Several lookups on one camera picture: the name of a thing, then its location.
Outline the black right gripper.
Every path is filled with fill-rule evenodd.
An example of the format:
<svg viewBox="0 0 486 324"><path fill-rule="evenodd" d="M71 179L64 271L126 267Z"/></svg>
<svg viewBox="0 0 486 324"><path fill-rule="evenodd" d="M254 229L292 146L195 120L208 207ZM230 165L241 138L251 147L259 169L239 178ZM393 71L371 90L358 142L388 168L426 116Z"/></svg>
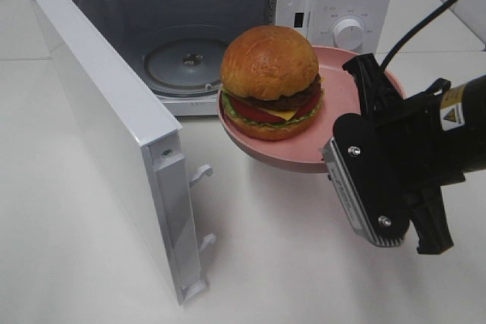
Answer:
<svg viewBox="0 0 486 324"><path fill-rule="evenodd" d="M439 255L453 247L441 188L465 180L465 91L425 91L404 99L372 53L342 65L358 91L360 114L346 127L376 127L408 196L417 252Z"/></svg>

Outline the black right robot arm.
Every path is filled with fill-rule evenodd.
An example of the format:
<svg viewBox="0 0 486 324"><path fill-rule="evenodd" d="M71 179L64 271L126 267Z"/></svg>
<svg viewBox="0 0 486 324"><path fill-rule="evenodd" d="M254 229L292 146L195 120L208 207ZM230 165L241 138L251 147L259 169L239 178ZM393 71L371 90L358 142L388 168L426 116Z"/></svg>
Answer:
<svg viewBox="0 0 486 324"><path fill-rule="evenodd" d="M453 245L441 189L485 167L485 79L458 87L443 78L403 98L372 54L348 60L359 113L333 125L323 151L356 231L378 247L399 246L410 227L420 254Z"/></svg>

